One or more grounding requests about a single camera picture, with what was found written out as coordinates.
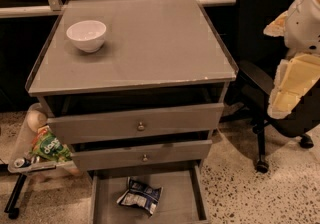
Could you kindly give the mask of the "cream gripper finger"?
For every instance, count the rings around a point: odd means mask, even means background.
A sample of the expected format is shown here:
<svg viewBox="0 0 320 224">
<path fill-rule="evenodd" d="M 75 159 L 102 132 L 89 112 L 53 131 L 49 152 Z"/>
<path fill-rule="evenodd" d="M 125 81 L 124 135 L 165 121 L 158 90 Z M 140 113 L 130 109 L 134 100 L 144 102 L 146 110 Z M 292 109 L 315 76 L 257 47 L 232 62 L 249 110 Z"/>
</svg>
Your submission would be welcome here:
<svg viewBox="0 0 320 224">
<path fill-rule="evenodd" d="M 264 28 L 263 33 L 271 37 L 283 37 L 287 16 L 287 11 L 281 13 L 275 20 Z"/>
<path fill-rule="evenodd" d="M 274 119 L 288 116 L 319 79 L 320 56 L 299 53 L 290 60 L 282 60 L 269 97 L 268 115 Z"/>
</svg>

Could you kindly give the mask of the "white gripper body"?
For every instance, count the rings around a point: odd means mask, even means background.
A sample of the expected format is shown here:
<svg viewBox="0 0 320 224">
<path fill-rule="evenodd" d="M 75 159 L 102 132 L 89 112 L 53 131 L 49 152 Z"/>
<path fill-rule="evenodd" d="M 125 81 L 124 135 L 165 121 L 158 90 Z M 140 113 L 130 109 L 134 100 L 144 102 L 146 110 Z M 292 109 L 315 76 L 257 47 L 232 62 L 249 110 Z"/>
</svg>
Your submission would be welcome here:
<svg viewBox="0 0 320 224">
<path fill-rule="evenodd" d="M 284 42 L 297 52 L 320 54 L 320 0 L 294 0 L 288 8 Z"/>
</svg>

